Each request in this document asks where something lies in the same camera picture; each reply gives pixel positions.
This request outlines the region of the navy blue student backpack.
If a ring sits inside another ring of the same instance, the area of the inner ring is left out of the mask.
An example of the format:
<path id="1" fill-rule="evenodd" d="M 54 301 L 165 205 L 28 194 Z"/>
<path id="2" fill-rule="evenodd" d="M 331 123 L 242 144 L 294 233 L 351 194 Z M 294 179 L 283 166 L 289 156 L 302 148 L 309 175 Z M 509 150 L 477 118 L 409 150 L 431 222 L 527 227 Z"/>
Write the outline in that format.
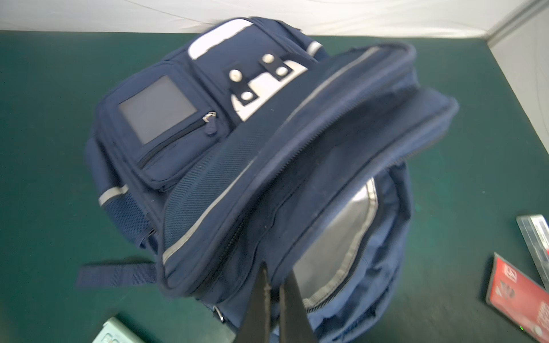
<path id="1" fill-rule="evenodd" d="M 81 288 L 155 284 L 237 335 L 260 265 L 294 272 L 317 342 L 350 342 L 385 313 L 413 214 L 406 160 L 458 102 L 420 86 L 416 50 L 330 56 L 290 25 L 225 21 L 113 88 L 84 154 L 98 203 L 151 260 L 88 264 Z"/>

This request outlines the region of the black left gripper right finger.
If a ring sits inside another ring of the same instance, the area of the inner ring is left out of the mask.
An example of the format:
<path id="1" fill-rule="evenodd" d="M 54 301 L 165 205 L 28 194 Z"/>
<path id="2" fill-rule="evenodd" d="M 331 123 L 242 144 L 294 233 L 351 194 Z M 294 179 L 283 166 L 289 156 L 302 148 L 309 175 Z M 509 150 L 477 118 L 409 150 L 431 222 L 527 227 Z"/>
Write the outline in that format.
<path id="1" fill-rule="evenodd" d="M 280 291 L 280 342 L 316 343 L 317 337 L 307 318 L 294 272 L 285 279 Z"/>

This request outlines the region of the white green calculator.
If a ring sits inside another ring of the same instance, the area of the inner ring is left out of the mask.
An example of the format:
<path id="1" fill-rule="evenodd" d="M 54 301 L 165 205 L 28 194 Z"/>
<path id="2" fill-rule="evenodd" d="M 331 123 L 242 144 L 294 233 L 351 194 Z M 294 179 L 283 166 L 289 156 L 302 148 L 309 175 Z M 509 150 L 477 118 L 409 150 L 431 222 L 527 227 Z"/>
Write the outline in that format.
<path id="1" fill-rule="evenodd" d="M 144 343 L 144 340 L 126 327 L 117 318 L 109 318 L 92 343 Z"/>

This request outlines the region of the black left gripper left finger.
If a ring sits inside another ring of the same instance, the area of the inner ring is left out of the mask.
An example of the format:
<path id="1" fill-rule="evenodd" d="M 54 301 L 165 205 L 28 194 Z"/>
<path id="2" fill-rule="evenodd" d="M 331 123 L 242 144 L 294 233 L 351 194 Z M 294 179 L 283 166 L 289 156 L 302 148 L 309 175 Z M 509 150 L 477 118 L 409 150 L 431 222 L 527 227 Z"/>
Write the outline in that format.
<path id="1" fill-rule="evenodd" d="M 266 343 L 271 333 L 271 285 L 267 265 L 257 273 L 246 313 L 234 343 Z"/>

